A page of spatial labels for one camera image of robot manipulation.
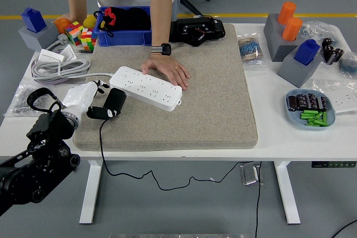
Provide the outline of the person's right hand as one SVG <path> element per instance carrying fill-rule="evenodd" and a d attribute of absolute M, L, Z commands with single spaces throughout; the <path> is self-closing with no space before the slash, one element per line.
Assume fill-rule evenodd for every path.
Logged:
<path fill-rule="evenodd" d="M 86 15 L 86 14 L 80 14 L 80 15 L 78 15 L 78 14 L 66 13 L 66 14 L 63 14 L 63 15 L 61 16 L 61 18 L 66 18 L 66 19 L 68 19 L 68 20 L 71 21 L 71 22 L 77 21 L 77 22 L 79 22 L 79 23 L 83 23 L 84 20 L 87 18 L 87 15 Z"/>

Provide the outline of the person's left hand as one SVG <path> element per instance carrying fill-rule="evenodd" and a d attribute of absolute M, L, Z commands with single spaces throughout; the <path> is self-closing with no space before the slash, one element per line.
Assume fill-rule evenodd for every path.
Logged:
<path fill-rule="evenodd" d="M 173 56 L 153 53 L 142 63 L 141 69 L 143 74 L 148 74 L 149 69 L 156 69 L 164 74 L 170 83 L 180 86 L 183 91 L 189 88 L 190 73 Z"/>

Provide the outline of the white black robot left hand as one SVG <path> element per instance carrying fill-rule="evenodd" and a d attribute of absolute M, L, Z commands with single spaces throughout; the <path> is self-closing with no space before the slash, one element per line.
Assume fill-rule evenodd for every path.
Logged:
<path fill-rule="evenodd" d="M 115 117 L 118 113 L 114 109 L 92 106 L 92 102 L 97 93 L 104 93 L 103 88 L 109 85 L 101 80 L 90 81 L 71 88 L 62 102 L 64 108 L 62 113 L 77 124 L 80 124 L 83 114 L 89 118 L 108 120 Z"/>

